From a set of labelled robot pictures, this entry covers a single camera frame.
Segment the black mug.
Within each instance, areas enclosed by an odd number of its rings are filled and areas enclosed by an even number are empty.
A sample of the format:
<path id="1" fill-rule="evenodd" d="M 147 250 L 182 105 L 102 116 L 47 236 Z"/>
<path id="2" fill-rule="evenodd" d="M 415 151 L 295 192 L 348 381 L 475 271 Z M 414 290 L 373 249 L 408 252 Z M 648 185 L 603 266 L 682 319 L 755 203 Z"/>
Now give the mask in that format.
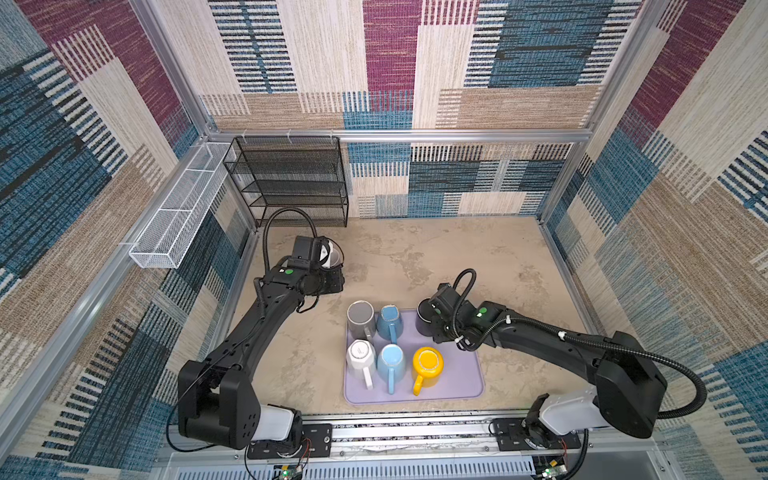
<path id="1" fill-rule="evenodd" d="M 428 299 L 422 300 L 417 307 L 416 330 L 424 337 L 433 337 L 434 318 L 439 317 Z"/>

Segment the teal blue patterned mug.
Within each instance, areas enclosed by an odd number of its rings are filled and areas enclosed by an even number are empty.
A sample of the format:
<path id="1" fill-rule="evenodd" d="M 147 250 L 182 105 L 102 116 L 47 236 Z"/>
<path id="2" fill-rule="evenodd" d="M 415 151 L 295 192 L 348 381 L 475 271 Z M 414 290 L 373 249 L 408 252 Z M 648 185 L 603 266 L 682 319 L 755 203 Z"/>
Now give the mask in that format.
<path id="1" fill-rule="evenodd" d="M 381 308 L 376 323 L 377 333 L 383 339 L 396 344 L 402 335 L 404 324 L 400 310 L 396 305 L 389 304 Z"/>

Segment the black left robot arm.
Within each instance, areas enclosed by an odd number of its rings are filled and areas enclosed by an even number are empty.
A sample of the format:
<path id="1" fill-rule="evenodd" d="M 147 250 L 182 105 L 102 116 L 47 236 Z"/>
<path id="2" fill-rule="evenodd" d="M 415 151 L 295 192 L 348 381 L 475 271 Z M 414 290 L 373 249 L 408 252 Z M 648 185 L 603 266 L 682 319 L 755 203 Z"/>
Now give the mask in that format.
<path id="1" fill-rule="evenodd" d="M 302 442 L 300 413 L 263 405 L 252 380 L 276 333 L 308 296 L 343 290 L 343 251 L 324 236 L 298 236 L 293 251 L 254 281 L 257 299 L 225 340 L 178 375 L 178 430 L 208 446 L 246 449 L 266 443 L 288 454 Z"/>

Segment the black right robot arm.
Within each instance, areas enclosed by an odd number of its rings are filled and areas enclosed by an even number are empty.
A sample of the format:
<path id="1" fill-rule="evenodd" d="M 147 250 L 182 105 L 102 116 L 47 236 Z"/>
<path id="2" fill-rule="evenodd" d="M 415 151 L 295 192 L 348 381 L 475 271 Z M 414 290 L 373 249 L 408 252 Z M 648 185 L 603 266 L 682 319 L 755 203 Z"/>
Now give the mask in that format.
<path id="1" fill-rule="evenodd" d="M 455 288 L 440 284 L 420 302 L 420 333 L 436 343 L 451 342 L 471 350 L 488 345 L 523 352 L 563 368 L 588 383 L 588 388 L 559 396 L 542 394 L 523 424 L 536 446 L 572 432 L 612 427 L 634 438 L 647 439 L 659 417 L 667 382 L 646 358 L 634 337 L 574 333 L 524 316 L 502 304 L 484 301 L 474 306 Z"/>

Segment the yellow mug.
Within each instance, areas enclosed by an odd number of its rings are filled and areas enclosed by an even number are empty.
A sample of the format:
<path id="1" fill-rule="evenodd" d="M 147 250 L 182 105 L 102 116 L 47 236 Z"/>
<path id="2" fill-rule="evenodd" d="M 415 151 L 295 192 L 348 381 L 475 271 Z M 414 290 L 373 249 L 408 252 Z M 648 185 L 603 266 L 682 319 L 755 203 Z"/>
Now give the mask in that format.
<path id="1" fill-rule="evenodd" d="M 412 357 L 412 393 L 419 396 L 423 390 L 435 386 L 444 370 L 442 354 L 435 348 L 422 347 Z"/>

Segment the grey mug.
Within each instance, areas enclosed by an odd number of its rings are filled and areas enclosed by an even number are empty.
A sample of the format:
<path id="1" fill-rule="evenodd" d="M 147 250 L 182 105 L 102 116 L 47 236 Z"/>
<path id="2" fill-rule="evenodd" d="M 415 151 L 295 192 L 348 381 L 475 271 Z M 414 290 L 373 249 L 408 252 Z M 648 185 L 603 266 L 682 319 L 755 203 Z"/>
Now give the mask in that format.
<path id="1" fill-rule="evenodd" d="M 347 309 L 347 331 L 353 340 L 373 342 L 376 333 L 375 309 L 366 300 L 354 301 Z"/>

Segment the light blue mug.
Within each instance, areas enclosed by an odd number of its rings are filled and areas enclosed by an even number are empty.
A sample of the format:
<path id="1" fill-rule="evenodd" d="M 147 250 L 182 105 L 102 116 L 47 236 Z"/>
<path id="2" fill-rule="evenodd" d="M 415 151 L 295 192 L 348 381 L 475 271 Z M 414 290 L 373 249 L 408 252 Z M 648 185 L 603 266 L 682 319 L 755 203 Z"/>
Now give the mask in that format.
<path id="1" fill-rule="evenodd" d="M 396 385 L 404 378 L 406 361 L 402 348 L 396 344 L 384 346 L 378 354 L 377 372 L 384 381 L 386 392 L 394 395 Z"/>

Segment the white mug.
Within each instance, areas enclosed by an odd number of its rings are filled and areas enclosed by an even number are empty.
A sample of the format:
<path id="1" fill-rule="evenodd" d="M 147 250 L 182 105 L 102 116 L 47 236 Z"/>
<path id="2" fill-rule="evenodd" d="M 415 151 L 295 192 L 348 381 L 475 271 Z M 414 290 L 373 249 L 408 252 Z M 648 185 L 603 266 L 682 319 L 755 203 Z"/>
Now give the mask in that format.
<path id="1" fill-rule="evenodd" d="M 347 370 L 362 382 L 367 390 L 374 388 L 376 354 L 373 344 L 367 340 L 355 339 L 346 351 Z"/>

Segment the aluminium front rail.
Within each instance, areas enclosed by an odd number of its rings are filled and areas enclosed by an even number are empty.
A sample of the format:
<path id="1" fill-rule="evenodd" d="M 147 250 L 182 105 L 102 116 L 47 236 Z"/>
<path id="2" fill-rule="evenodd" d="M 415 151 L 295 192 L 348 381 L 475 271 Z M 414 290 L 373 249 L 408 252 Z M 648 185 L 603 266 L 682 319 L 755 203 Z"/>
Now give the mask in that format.
<path id="1" fill-rule="evenodd" d="M 660 436 L 612 429 L 530 447 L 514 427 L 521 410 L 307 415 L 310 431 L 292 458 L 216 447 L 157 454 L 153 479 L 681 479 Z"/>

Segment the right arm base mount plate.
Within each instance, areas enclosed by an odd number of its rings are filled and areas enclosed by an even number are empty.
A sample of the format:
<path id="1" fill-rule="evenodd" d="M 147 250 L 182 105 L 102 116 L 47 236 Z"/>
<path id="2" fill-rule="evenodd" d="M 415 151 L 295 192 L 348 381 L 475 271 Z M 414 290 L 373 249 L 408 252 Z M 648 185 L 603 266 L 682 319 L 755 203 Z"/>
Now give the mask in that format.
<path id="1" fill-rule="evenodd" d="M 582 442 L 577 433 L 558 436 L 543 426 L 528 426 L 524 418 L 493 419 L 488 427 L 500 451 L 563 450 L 577 451 Z"/>

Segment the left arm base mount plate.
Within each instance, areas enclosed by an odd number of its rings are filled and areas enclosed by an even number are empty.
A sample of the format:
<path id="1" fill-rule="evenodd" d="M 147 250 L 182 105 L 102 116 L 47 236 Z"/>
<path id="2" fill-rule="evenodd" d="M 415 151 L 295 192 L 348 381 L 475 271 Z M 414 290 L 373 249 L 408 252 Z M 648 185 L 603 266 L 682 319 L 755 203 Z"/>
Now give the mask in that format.
<path id="1" fill-rule="evenodd" d="M 333 425 L 304 424 L 300 433 L 292 432 L 284 441 L 257 441 L 247 450 L 248 460 L 289 460 L 328 458 L 331 455 Z"/>

